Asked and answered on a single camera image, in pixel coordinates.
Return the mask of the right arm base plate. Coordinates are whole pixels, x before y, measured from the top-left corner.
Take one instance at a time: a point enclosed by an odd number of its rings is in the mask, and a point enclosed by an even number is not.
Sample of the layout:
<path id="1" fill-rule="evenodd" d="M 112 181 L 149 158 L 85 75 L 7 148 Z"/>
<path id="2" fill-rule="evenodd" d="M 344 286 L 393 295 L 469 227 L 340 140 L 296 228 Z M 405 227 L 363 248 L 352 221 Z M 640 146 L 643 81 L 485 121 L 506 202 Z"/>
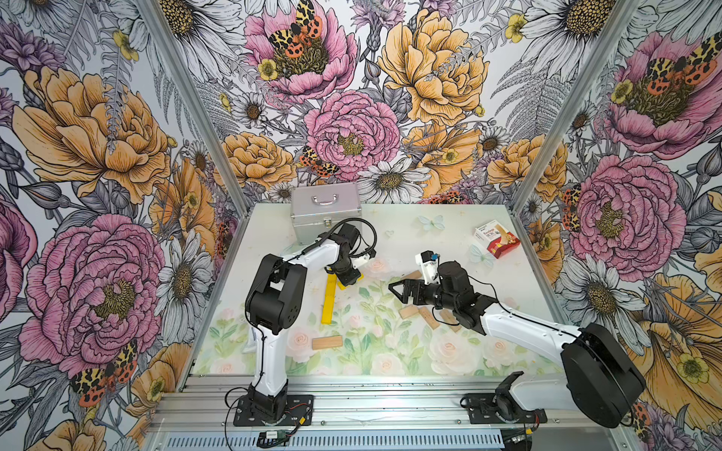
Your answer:
<path id="1" fill-rule="evenodd" d="M 499 398 L 495 393 L 463 395 L 460 407 L 473 425 L 519 424 L 537 427 L 547 422 L 544 410 L 526 411 L 510 398 Z"/>

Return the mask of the yellow long block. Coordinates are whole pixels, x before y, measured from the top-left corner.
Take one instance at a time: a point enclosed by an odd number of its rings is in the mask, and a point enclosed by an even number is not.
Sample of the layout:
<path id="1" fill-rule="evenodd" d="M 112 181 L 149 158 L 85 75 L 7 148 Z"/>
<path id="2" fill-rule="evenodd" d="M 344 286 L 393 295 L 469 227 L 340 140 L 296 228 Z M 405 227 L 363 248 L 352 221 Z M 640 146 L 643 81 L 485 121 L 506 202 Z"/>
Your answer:
<path id="1" fill-rule="evenodd" d="M 363 279 L 364 279 L 364 276 L 362 275 L 361 277 L 359 277 L 359 280 L 357 280 L 357 282 L 360 282 L 360 281 L 363 280 Z M 344 289 L 347 289 L 347 287 L 349 287 L 349 286 L 347 286 L 347 285 L 342 284 L 340 281 L 337 281 L 337 286 L 338 286 L 338 288 L 341 289 L 342 291 L 344 291 Z"/>
<path id="2" fill-rule="evenodd" d="M 338 278 L 336 274 L 329 274 L 327 276 L 325 285 L 325 297 L 328 299 L 334 299 L 336 296 Z"/>

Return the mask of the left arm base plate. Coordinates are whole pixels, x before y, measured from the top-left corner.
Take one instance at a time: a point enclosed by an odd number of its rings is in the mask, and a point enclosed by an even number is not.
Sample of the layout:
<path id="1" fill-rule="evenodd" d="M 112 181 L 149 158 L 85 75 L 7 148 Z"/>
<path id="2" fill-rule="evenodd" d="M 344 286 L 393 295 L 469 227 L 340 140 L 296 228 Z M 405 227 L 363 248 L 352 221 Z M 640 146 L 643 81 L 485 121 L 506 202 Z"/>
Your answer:
<path id="1" fill-rule="evenodd" d="M 273 400 L 271 397 L 244 395 L 238 401 L 232 417 L 235 427 L 301 427 L 310 426 L 315 397 L 287 395 Z"/>

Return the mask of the wooden block diagonal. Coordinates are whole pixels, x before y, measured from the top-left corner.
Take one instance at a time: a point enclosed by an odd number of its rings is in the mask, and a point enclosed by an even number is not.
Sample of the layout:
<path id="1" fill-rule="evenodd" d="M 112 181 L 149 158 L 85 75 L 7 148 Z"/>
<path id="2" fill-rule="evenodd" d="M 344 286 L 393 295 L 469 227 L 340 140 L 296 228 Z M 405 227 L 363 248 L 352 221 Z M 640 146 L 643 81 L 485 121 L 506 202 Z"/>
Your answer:
<path id="1" fill-rule="evenodd" d="M 424 321 L 426 321 L 427 325 L 433 331 L 435 331 L 436 329 L 438 329 L 440 327 L 441 323 L 434 317 L 434 313 L 432 313 L 432 310 L 430 310 L 429 308 L 420 306 L 417 309 L 417 312 L 419 312 L 419 315 L 421 315 L 421 317 L 423 317 Z"/>

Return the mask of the yellow short block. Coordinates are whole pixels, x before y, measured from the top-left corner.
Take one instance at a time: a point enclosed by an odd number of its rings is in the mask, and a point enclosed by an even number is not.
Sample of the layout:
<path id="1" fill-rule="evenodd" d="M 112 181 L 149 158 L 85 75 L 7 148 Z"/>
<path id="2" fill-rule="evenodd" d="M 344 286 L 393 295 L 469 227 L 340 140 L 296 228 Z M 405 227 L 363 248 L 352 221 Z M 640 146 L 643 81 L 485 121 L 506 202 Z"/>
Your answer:
<path id="1" fill-rule="evenodd" d="M 323 301 L 323 313 L 325 315 L 332 315 L 335 305 L 334 293 L 325 294 L 325 300 Z"/>
<path id="2" fill-rule="evenodd" d="M 321 324 L 330 325 L 333 320 L 334 310 L 333 308 L 324 309 L 321 316 Z"/>

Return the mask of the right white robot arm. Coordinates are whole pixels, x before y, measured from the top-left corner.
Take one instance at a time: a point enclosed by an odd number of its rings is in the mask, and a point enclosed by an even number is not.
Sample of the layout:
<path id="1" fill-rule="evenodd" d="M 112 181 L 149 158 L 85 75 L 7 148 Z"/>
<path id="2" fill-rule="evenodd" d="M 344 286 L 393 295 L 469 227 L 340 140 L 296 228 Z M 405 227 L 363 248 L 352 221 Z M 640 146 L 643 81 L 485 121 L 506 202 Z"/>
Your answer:
<path id="1" fill-rule="evenodd" d="M 609 330 L 592 323 L 579 328 L 515 310 L 475 290 L 476 278 L 457 261 L 420 260 L 422 276 L 388 286 L 403 304 L 447 309 L 457 324 L 482 336 L 533 351 L 562 369 L 560 374 L 506 377 L 490 395 L 461 405 L 507 423 L 536 424 L 546 410 L 583 413 L 593 423 L 616 428 L 634 416 L 646 381 Z"/>

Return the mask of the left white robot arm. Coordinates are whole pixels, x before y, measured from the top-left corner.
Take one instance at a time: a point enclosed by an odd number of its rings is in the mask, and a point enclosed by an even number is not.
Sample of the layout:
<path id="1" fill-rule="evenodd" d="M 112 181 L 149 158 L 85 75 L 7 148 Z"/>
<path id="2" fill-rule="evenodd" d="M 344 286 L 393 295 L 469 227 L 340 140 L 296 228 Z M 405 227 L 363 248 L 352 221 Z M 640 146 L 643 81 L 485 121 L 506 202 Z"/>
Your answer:
<path id="1" fill-rule="evenodd" d="M 277 423 L 285 415 L 288 331 L 301 312 L 308 273 L 324 270 L 342 286 L 349 286 L 361 278 L 359 269 L 374 257 L 374 253 L 354 257 L 349 244 L 326 241 L 291 255 L 269 254 L 261 260 L 246 297 L 246 320 L 254 334 L 257 357 L 254 380 L 247 391 L 253 417 Z"/>

